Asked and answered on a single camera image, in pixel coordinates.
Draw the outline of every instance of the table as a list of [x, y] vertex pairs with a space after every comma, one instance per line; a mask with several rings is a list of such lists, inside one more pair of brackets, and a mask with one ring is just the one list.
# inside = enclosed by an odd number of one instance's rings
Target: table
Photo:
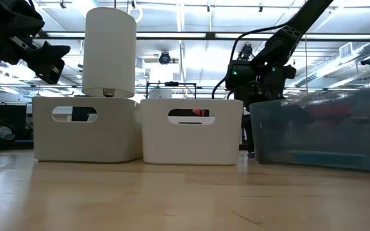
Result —
[[0, 152], [3, 230], [370, 230], [370, 173], [36, 162]]

